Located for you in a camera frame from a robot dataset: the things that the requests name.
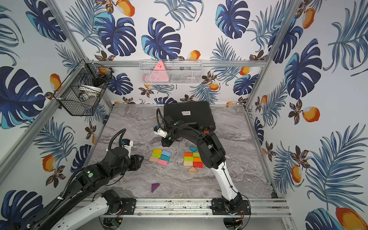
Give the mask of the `light blue rectangular block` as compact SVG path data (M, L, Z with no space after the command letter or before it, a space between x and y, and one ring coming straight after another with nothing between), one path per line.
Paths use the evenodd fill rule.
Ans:
M162 155L165 155L165 156L171 157L171 153L170 153L170 152L168 152L168 151L165 151L165 150L163 150L163 151L162 151Z

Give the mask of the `yellow square block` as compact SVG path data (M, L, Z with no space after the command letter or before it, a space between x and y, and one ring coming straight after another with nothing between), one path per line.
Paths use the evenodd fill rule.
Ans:
M161 154L163 151L161 149L153 149L152 153Z

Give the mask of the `teal rectangular block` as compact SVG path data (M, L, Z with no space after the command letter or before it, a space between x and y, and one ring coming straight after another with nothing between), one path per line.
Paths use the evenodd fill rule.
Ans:
M170 161L170 156L161 155L160 159L163 160L163 161L169 162Z

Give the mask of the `natural wood slanted block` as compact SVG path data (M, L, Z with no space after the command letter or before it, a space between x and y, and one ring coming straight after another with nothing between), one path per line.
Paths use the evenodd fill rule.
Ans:
M157 157L150 157L149 158L149 162L151 162L151 163L157 163L158 162L158 160L159 160L159 158L157 158Z

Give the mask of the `orange rectangular block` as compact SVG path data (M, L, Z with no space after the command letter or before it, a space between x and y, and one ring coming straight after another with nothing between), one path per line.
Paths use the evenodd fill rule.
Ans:
M184 157L194 157L192 152L185 152Z

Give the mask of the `natural wood rectangular block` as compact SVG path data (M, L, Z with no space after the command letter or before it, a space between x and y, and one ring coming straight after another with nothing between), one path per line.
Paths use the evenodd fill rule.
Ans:
M185 167L193 167L193 163L194 162L184 161L184 166Z

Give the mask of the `purple triangle block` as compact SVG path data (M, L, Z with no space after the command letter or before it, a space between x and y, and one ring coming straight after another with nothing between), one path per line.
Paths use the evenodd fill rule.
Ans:
M157 190L157 188L160 186L159 183L154 183L151 185L151 192L155 192Z

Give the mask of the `orange square block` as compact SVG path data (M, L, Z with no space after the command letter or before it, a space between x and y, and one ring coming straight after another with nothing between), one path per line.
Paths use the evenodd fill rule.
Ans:
M200 157L194 157L194 162L201 163L202 160Z

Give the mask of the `natural wood triangle block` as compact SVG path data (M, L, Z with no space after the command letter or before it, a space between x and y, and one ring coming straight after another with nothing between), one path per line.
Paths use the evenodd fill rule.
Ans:
M188 170L189 173L197 173L197 169L194 168L194 167L191 167L189 170Z

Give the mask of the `red rectangular block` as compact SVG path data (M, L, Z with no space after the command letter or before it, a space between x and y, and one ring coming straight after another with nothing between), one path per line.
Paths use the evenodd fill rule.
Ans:
M202 162L193 162L193 167L194 168L203 168L203 163Z

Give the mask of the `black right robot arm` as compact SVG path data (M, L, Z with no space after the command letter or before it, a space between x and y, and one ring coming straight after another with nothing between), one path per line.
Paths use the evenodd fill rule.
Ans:
M235 213L243 199L235 187L226 164L226 152L215 133L201 132L182 120L174 121L170 116L158 122L154 133L162 137L162 145L169 147L177 138L182 138L196 145L202 163L210 168L221 188L225 212Z

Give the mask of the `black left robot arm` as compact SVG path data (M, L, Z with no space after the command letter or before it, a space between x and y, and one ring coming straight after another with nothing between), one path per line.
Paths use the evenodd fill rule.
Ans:
M143 160L144 157L138 154L130 156L128 149L124 147L109 149L100 162L77 170L68 180L60 196L38 213L32 214L19 229L50 230L77 204L99 188L106 186L110 180L124 176L128 171L138 170Z

